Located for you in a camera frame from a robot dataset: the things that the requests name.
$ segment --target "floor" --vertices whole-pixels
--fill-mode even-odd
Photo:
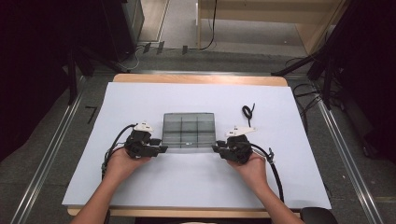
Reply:
[[[184,32],[180,32],[178,30],[180,27],[172,25],[175,24],[175,18],[172,19],[172,16],[175,16],[176,11],[180,12],[177,7],[183,6],[183,3],[189,3],[186,6],[186,11],[192,10],[189,1],[171,0],[163,21],[161,34],[151,37],[158,37],[161,41],[165,41],[165,46],[169,49],[165,49],[159,54],[153,43],[152,46],[154,48],[151,48],[149,52],[143,53],[143,50],[140,50],[122,64],[130,68],[134,67],[131,71],[136,73],[163,73],[169,71],[191,73],[200,71],[204,73],[220,72],[228,75],[268,76],[268,73],[278,71],[298,60],[294,59],[295,57],[304,57],[306,55],[300,49],[303,47],[301,42],[297,41],[298,36],[292,31],[292,27],[288,25],[266,24],[268,28],[267,34],[271,34],[271,37],[259,38],[259,40],[264,39],[266,42],[258,43],[261,50],[255,51],[255,49],[259,48],[258,45],[249,46],[248,41],[246,41],[246,39],[253,40],[255,31],[251,33],[250,37],[238,37],[238,34],[234,34],[235,37],[233,38],[235,40],[227,42],[221,37],[220,30],[222,28],[220,28],[220,22],[219,32],[216,33],[215,37],[215,45],[206,51],[189,50],[187,54],[183,55],[181,52],[182,45],[194,46],[195,44],[195,39],[191,37],[191,33],[195,31],[195,21],[191,17],[184,20],[183,22],[189,26],[184,28]],[[206,37],[210,36],[208,24],[209,22],[206,27],[209,31],[206,33]],[[99,63],[95,63],[94,66],[94,76],[86,80],[84,87],[80,86],[81,99],[79,104],[76,105],[74,117],[69,122],[63,141],[53,155],[53,161],[49,166],[48,172],[44,175],[44,182],[38,186],[36,194],[33,195],[32,206],[27,209],[26,216],[19,223],[66,223],[72,219],[62,206],[62,199],[92,131],[94,120],[100,110],[106,92],[106,84],[115,75],[114,72],[109,71],[108,68]],[[309,83],[309,80],[304,75],[307,69],[309,69],[309,65],[295,71],[295,74],[287,75],[289,85],[295,87],[299,84]],[[301,92],[311,90],[310,87],[300,89]],[[24,193],[28,193],[26,189],[32,183],[31,181],[35,176],[35,171],[39,167],[41,159],[46,155],[46,151],[53,150],[50,147],[51,139],[61,123],[65,111],[68,109],[67,94],[68,92],[66,91],[58,99],[48,115],[36,127],[29,141],[8,158],[1,161],[0,195],[2,195],[2,198],[0,200],[0,223],[11,222],[20,202],[22,202]],[[307,96],[307,98],[302,99],[302,103],[307,105],[312,100],[312,97]],[[93,114],[91,107],[97,107],[98,111]],[[336,106],[332,108],[332,114],[337,121],[338,129],[344,137],[347,150],[352,155],[353,161],[360,171],[361,178],[375,201],[382,221],[369,221],[367,212],[364,211],[362,206],[361,196],[346,168],[347,164],[343,161],[337,145],[334,143],[329,123],[323,117],[321,107],[316,105],[307,113],[309,124],[307,136],[317,160],[323,182],[328,189],[333,214],[339,223],[395,223],[395,164],[387,161],[386,158],[378,158],[376,160],[367,158],[361,150],[361,140],[354,131],[347,115]],[[113,217],[110,223],[133,222],[134,219],[132,217]]]

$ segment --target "person's left hand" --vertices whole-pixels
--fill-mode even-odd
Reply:
[[[110,157],[107,164],[105,179],[111,179],[112,182],[120,184],[131,173],[148,162],[150,157],[142,157],[140,159],[132,159],[126,152],[125,148],[118,149]]]

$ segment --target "table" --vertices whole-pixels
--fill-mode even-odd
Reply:
[[[312,54],[343,12],[346,0],[218,0],[217,20],[295,23],[305,50]],[[198,0],[197,48],[201,19],[213,19],[214,0]]]

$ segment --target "gray carpet floor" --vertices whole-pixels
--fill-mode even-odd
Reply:
[[[267,56],[260,54],[221,53],[212,51],[194,51],[182,55],[179,50],[165,50],[162,54],[156,49],[143,54],[138,52],[139,65],[133,72],[147,73],[152,70],[163,71],[211,71],[251,73],[253,75],[268,75],[285,67],[291,57]],[[135,66],[137,60],[131,56],[123,62],[126,66]],[[306,73],[307,67],[296,71]],[[86,90],[83,93],[76,115],[74,116],[63,143],[56,155],[55,161],[32,208],[27,223],[67,223],[72,217],[61,205],[68,182],[70,181],[79,158],[88,141],[93,121],[88,123],[92,110],[86,106],[100,106],[103,102],[106,84],[114,77],[114,73],[101,64],[95,65],[95,74],[88,78]],[[288,83],[294,87],[307,83],[304,76],[292,75]],[[309,87],[299,91],[311,91]],[[302,99],[307,104],[312,97]],[[50,143],[56,127],[66,110],[68,92],[65,92],[46,117],[36,127],[29,141],[0,163],[0,223],[9,223],[12,219],[35,169]],[[358,167],[370,191],[378,199],[378,207],[385,223],[396,222],[396,166],[384,159],[372,160],[366,158],[361,150],[361,141],[344,114],[337,107],[333,109],[339,127],[348,143]],[[329,189],[332,212],[339,223],[369,223],[364,214],[359,198],[351,184],[345,166],[335,149],[334,141],[318,106],[307,113],[309,132],[308,139],[318,163],[321,176]],[[381,201],[383,197],[393,197],[393,200]],[[133,223],[133,217],[113,217],[110,223]]]

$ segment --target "person's right hand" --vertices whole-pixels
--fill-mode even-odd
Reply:
[[[235,161],[227,161],[245,180],[247,185],[255,192],[268,187],[267,174],[265,172],[265,159],[256,153],[250,155],[245,164]]]

